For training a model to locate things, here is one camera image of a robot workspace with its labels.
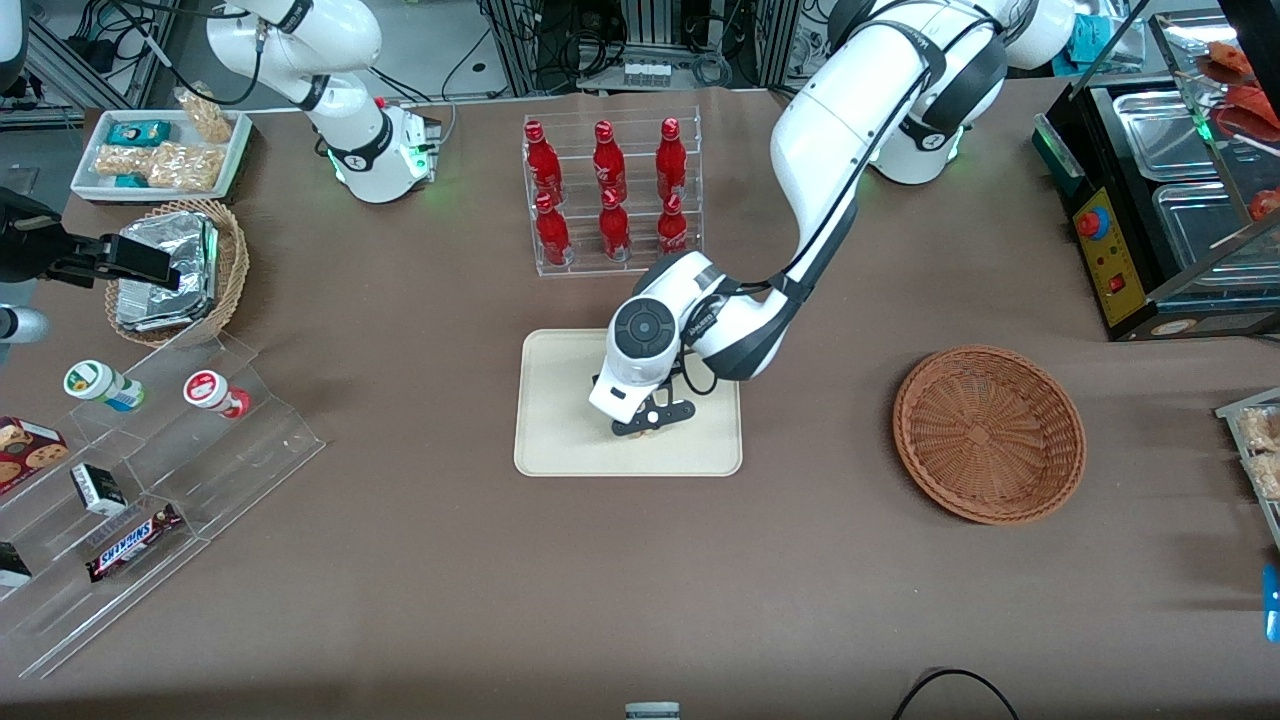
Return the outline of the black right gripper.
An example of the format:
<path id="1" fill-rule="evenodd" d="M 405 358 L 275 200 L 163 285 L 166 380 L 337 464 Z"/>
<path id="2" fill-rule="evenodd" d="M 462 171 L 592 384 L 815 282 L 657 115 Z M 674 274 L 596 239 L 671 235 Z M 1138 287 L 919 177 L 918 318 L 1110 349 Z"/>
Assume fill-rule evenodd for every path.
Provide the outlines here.
<path id="1" fill-rule="evenodd" d="M 68 254 L 61 215 L 52 209 L 1 188 L 1 282 L 56 281 L 92 288 L 96 281 L 134 281 L 178 291 L 180 273 L 172 255 L 124 236 L 104 237 L 104 258 Z"/>

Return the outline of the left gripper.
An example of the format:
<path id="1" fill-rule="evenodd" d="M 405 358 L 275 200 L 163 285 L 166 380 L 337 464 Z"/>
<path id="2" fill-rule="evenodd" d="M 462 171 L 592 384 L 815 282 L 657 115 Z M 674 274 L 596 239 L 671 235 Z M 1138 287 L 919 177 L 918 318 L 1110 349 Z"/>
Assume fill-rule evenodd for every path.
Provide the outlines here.
<path id="1" fill-rule="evenodd" d="M 658 427 L 686 421 L 696 413 L 696 405 L 687 400 L 658 404 L 652 395 L 659 388 L 660 380 L 646 384 L 630 384 L 612 372 L 603 370 L 595 375 L 588 400 L 599 413 L 608 416 L 614 436 L 637 436 Z"/>

